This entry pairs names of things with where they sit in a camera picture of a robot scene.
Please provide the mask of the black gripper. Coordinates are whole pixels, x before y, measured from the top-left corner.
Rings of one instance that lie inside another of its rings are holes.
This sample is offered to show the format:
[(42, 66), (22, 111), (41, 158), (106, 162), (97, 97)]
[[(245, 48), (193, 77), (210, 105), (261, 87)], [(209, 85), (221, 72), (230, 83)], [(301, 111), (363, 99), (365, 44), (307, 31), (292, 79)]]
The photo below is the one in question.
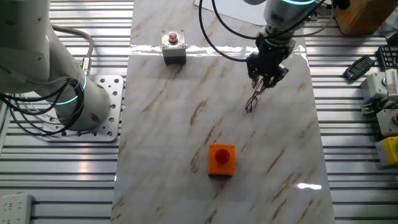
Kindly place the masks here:
[(260, 76), (263, 77), (264, 88), (274, 88), (289, 72), (281, 63), (295, 47), (295, 41), (292, 39), (295, 31), (279, 35), (280, 32), (282, 31), (272, 26), (260, 29), (256, 39), (258, 53), (252, 53), (246, 62), (252, 88), (257, 86)]

